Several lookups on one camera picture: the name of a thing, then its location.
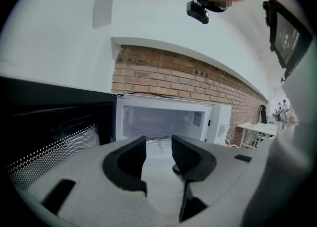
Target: white table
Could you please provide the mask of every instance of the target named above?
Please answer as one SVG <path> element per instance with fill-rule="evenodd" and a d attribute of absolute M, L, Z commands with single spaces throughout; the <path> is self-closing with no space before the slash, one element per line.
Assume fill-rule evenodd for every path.
<path fill-rule="evenodd" d="M 263 124 L 263 123 L 252 124 L 251 122 L 247 122 L 247 123 L 238 125 L 238 127 L 243 128 L 242 138 L 241 138 L 239 147 L 241 147 L 242 145 L 249 147 L 248 144 L 243 143 L 246 129 L 266 134 L 266 139 L 268 139 L 270 135 L 273 135 L 273 136 L 277 135 L 276 124 Z"/>

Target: brick wall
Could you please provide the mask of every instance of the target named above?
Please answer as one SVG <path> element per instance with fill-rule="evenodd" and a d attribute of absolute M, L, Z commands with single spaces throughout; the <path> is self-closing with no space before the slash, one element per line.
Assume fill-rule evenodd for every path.
<path fill-rule="evenodd" d="M 259 121 L 266 101 L 234 76 L 202 61 L 153 48 L 122 46 L 112 79 L 114 93 L 159 93 L 232 106 L 227 138 L 237 143 L 238 124 Z"/>

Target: electrical cord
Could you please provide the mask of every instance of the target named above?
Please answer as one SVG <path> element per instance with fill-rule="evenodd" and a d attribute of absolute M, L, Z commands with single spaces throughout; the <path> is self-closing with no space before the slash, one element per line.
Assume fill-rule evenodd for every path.
<path fill-rule="evenodd" d="M 153 96 L 157 96 L 157 97 L 161 97 L 161 98 L 169 98 L 169 99 L 173 99 L 161 94 L 157 94 L 157 93 L 147 93 L 147 92 L 139 92 L 139 91 L 135 91 L 135 92 L 131 92 L 128 95 L 133 95 L 133 94 L 148 94 L 148 95 L 153 95 Z"/>

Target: white ceiling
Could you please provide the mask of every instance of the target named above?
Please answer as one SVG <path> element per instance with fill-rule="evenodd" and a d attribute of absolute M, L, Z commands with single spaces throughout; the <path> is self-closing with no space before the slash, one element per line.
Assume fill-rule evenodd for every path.
<path fill-rule="evenodd" d="M 281 85 L 280 79 L 284 71 L 278 63 L 276 54 L 269 49 L 269 28 L 266 26 L 265 11 L 262 7 L 264 1 L 266 0 L 245 0 L 234 4 L 222 15 L 244 33 L 258 53 L 258 58 L 268 75 L 270 86 L 276 88 Z"/>

